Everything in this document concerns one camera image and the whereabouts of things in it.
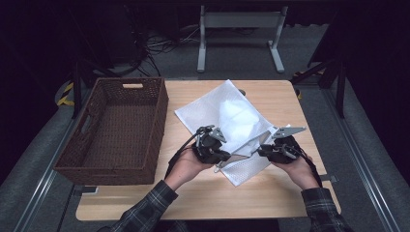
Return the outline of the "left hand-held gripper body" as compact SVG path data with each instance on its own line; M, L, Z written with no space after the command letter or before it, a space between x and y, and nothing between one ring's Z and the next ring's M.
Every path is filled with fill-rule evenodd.
M196 157L202 163L217 164L220 163L217 152L223 151L221 146L226 142L220 128L214 125L200 127L193 135L195 142L191 145Z

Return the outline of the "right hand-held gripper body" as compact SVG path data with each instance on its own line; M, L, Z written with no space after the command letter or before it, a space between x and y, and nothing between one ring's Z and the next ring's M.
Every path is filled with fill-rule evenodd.
M287 164L303 156L305 153L296 141L294 134L305 130L305 127L271 127L269 138L272 140L270 145L273 153L266 158L271 162Z

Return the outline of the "white mesh laundry bag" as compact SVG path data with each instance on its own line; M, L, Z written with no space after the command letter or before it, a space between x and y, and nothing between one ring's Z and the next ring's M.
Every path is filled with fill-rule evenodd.
M259 116L259 123L251 138L232 153L228 152L231 155L228 161L216 164L215 172L220 171L233 186L237 187L271 164L267 158L260 157L256 150L262 143L272 142L269 138L269 129L274 125L239 92L230 80L224 81L201 98L175 110L175 114L191 133L195 133L201 126L214 125L220 128L220 104L224 101L244 101Z

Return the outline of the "brown wicker basket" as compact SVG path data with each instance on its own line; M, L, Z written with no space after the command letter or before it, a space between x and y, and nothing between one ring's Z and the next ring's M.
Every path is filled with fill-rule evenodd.
M152 184L167 107L162 77L98 79L54 170L76 185Z

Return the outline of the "person's right hand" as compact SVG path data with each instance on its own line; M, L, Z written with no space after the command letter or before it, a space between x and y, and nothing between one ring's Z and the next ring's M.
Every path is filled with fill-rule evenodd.
M293 162L287 164L273 162L273 165L287 173L292 182L301 190L315 189L319 187L310 166L302 157L299 157Z

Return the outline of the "person's left hand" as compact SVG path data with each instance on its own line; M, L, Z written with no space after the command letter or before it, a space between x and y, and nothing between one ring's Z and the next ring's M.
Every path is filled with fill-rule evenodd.
M193 180L201 171L211 167L212 164L202 163L192 149L187 149L176 160L164 181L172 190L176 191L183 184Z

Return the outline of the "black metal stand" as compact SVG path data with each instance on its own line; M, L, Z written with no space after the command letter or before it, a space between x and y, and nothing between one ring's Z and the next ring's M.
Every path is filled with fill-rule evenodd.
M107 52L94 12L88 5L68 5L66 8L67 42L73 64L73 118L82 108L82 88L92 88L101 76L115 76L110 71Z
M297 72L292 76L290 82L292 84L298 84L319 72L322 72L322 74L317 84L321 89L329 89L334 81L337 82L335 99L336 110L338 116L340 118L344 118L343 107L346 84L346 68L342 60L330 59L309 68L305 72Z

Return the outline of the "metal floor rail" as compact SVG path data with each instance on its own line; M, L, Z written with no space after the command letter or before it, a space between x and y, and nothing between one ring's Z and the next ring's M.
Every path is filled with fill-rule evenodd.
M74 123L73 109L68 106L60 107L23 153L22 167L18 169L18 173L23 177L23 183L17 189L21 190L28 200L23 203L23 211L13 232L29 231L57 176L53 165Z
M383 225L385 232L403 232L395 217L391 208L389 207L386 198L381 192L379 185L377 184L374 176L372 175L362 151L360 150L357 142L354 139L353 133L350 130L348 124L344 119L342 119L336 108L336 98L333 96L331 90L323 90L322 95L331 108L332 114L337 121L337 126L339 127L350 151L350 158L354 163L356 170L364 184L367 195Z

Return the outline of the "grey metal table frame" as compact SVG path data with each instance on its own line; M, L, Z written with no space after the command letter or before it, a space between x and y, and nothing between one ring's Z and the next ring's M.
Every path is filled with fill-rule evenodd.
M208 12L204 6L200 8L199 32L200 44L198 48L197 68L199 73L205 72L206 67L206 30L208 28L273 28L274 36L267 41L276 70L284 73L278 53L278 41L287 17L288 7L282 7L276 12Z

